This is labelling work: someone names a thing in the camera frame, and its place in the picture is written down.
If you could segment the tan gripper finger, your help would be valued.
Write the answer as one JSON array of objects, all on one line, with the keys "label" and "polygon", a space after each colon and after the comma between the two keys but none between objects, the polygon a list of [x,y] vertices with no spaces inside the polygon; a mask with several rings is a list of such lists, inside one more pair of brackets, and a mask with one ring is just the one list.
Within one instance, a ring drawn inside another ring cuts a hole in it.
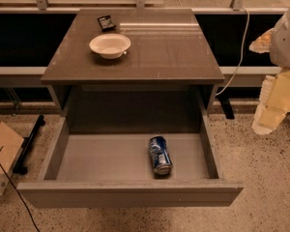
[{"label": "tan gripper finger", "polygon": [[283,113],[258,106],[254,114],[252,129],[257,134],[269,134],[280,125],[284,118]]},{"label": "tan gripper finger", "polygon": [[253,41],[249,50],[255,53],[269,53],[271,50],[271,40],[274,29],[271,28]]}]

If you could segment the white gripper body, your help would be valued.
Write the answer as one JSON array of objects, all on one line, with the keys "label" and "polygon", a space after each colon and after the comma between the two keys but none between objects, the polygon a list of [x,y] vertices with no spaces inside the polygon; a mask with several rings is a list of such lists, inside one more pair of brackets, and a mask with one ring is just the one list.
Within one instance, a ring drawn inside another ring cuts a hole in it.
[{"label": "white gripper body", "polygon": [[290,112],[290,71],[277,76],[267,75],[262,84],[259,100],[258,106],[264,106],[286,116]]}]

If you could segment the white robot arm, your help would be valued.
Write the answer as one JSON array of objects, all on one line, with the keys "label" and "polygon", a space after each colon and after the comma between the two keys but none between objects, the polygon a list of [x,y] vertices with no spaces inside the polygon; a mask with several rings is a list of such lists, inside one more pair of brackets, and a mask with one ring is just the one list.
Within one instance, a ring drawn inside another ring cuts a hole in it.
[{"label": "white robot arm", "polygon": [[290,8],[273,29],[257,38],[249,50],[270,53],[273,64],[281,67],[276,76],[267,75],[262,83],[252,129],[257,134],[274,131],[290,112]]}]

